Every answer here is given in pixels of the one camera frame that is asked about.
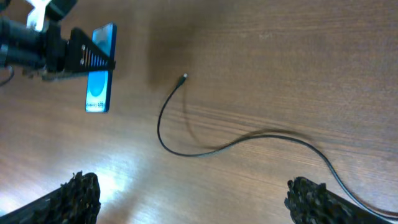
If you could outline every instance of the smartphone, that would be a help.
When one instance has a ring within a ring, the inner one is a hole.
[[[116,46],[115,24],[110,23],[93,32],[93,42],[114,59]],[[87,80],[86,112],[107,113],[111,102],[112,71],[90,72]]]

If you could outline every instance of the white bracket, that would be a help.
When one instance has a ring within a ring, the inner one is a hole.
[[[45,8],[51,0],[26,0],[35,7],[27,16],[26,27],[41,32],[44,26]]]

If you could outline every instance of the wood grain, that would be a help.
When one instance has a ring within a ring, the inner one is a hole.
[[[4,13],[24,21],[14,0]],[[395,1],[84,0],[62,22],[88,34],[118,25],[108,114],[84,111],[86,79],[43,83],[17,70],[0,89],[0,212],[47,194],[72,172],[95,172],[98,223],[292,223],[287,181],[326,182],[308,149],[255,140],[184,159],[165,142],[206,152],[260,129],[310,136],[365,202],[398,208],[398,5]]]

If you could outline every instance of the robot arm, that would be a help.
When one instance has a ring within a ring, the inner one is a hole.
[[[61,38],[57,21],[66,15],[76,1],[27,1],[35,7],[28,16],[27,26],[0,18],[1,67],[17,65],[29,70],[41,70],[44,80],[114,70],[116,62],[81,29],[74,28],[69,40]],[[0,9],[9,2],[7,0],[3,5],[0,4]],[[48,22],[44,22],[45,16],[50,18]]]

